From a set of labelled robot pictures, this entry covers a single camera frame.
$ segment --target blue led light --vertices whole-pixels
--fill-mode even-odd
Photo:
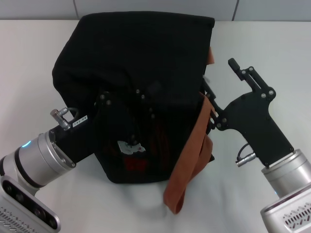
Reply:
[[[27,142],[24,146],[21,146],[21,147],[26,147],[26,146],[28,146],[30,143],[31,143],[31,141]]]

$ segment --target black fabric bag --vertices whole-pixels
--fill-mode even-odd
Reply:
[[[94,115],[94,151],[112,182],[169,178],[202,105],[213,26],[212,18],[161,12],[79,21],[53,84],[68,107]]]

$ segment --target brown strap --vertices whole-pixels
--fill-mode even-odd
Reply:
[[[210,160],[212,141],[206,135],[210,111],[211,104],[204,96],[199,117],[179,156],[164,191],[164,203],[174,214],[178,214],[183,206],[187,184]]]

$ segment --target label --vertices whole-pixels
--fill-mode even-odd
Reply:
[[[118,145],[119,145],[121,152],[124,154],[133,154],[133,153],[136,153],[138,151],[139,152],[146,151],[146,149],[144,147],[142,147],[140,143],[138,143],[135,146],[131,146],[127,142],[118,141]]]
[[[76,122],[74,122],[73,124],[72,124],[72,127],[75,127],[75,126],[77,126],[78,124],[80,124],[80,123],[82,123],[83,121],[86,121],[87,120],[87,116],[84,116],[84,117],[82,117],[81,119],[79,119],[79,120],[77,120]]]

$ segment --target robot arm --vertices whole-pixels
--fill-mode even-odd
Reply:
[[[252,92],[222,110],[204,82],[201,92],[205,92],[217,113],[211,114],[213,122],[207,133],[215,128],[239,131],[254,152],[244,158],[238,156],[237,165],[242,166],[258,157],[265,166],[262,173],[280,197],[261,211],[269,233],[309,232],[311,164],[300,150],[293,149],[269,115],[268,107],[276,96],[275,90],[253,67],[240,70],[234,59],[228,63],[240,80],[250,85]],[[0,160],[0,232],[60,231],[57,215],[37,200],[35,193],[94,152],[92,114],[67,122],[63,115],[68,110],[74,109],[53,110],[51,115],[59,126]]]

